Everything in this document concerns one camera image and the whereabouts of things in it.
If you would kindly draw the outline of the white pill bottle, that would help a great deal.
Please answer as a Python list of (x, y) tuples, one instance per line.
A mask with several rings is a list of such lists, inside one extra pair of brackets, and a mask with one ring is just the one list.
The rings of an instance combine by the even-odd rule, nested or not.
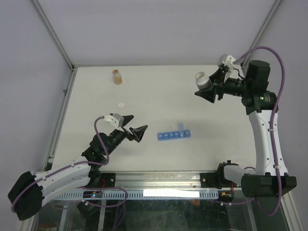
[(204, 72), (198, 72), (195, 75), (195, 83), (199, 90), (209, 90), (212, 87), (212, 82), (210, 77), (206, 75)]

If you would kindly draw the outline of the blue weekly pill organizer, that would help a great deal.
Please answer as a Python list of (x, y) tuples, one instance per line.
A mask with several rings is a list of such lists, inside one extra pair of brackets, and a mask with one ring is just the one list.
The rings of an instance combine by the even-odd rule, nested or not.
[(191, 131), (185, 128), (183, 122), (178, 123), (178, 128), (176, 130), (159, 132), (157, 134), (158, 141), (180, 140), (188, 139), (190, 137)]

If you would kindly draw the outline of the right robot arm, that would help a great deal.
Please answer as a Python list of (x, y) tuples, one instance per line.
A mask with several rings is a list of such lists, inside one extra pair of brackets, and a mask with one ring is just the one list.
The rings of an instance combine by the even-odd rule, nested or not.
[(219, 65), (211, 76), (197, 73), (195, 95), (211, 103), (225, 94), (241, 98), (254, 134), (255, 170), (249, 171), (228, 160), (202, 178), (202, 182), (218, 189), (237, 184), (248, 198), (283, 196), (297, 186), (297, 180), (289, 175), (281, 153), (275, 105), (278, 98), (267, 90), (270, 65), (252, 60), (244, 78), (231, 78), (232, 70), (234, 65), (230, 63)]

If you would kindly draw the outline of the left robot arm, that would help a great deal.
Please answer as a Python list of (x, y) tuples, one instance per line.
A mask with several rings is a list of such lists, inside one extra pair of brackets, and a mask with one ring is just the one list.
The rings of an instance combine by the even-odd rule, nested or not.
[(54, 198), (70, 190), (95, 187), (101, 181), (100, 167), (109, 163), (110, 154), (124, 140), (141, 142), (148, 125), (126, 129), (133, 115), (108, 114), (94, 121), (95, 135), (89, 147), (61, 167), (20, 175), (8, 193), (11, 211), (20, 221), (37, 214)]

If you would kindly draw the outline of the amber pill bottle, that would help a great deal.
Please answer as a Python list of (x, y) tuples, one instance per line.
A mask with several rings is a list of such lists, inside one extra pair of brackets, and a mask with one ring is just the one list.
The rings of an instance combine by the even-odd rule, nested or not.
[(112, 71), (112, 74), (113, 74), (113, 81), (114, 81), (114, 83), (116, 85), (122, 84), (122, 76), (121, 76), (119, 70), (118, 69), (114, 69)]

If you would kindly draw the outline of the small status circuit board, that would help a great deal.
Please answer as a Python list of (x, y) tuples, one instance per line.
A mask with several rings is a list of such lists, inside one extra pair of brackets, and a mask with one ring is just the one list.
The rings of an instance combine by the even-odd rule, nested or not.
[(104, 191), (84, 191), (83, 198), (102, 198)]

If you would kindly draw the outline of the aluminium mounting rail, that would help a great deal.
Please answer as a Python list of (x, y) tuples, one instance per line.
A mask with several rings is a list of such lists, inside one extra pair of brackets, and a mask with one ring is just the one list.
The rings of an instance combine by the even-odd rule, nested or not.
[(230, 190), (231, 184), (215, 187), (209, 184), (214, 171), (102, 171), (111, 174), (109, 180), (116, 187), (127, 190), (177, 189), (177, 190)]

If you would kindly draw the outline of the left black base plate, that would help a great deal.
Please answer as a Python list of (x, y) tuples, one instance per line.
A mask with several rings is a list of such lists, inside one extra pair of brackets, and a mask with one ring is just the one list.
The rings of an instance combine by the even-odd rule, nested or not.
[(116, 173), (102, 173), (97, 182), (98, 188), (113, 188), (116, 183)]

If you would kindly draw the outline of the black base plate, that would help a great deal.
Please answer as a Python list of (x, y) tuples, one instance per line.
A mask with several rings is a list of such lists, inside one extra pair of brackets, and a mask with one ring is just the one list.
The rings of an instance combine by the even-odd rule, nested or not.
[(217, 172), (200, 173), (200, 183), (202, 188), (230, 188), (231, 181), (224, 178), (223, 174)]
[(102, 173), (97, 182), (98, 188), (113, 188), (116, 183), (116, 173)]

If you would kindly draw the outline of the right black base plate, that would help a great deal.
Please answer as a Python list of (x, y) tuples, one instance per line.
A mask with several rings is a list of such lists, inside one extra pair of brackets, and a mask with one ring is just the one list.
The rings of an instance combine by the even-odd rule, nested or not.
[(223, 174), (217, 172), (200, 173), (200, 183), (202, 188), (230, 188), (231, 181), (224, 178)]

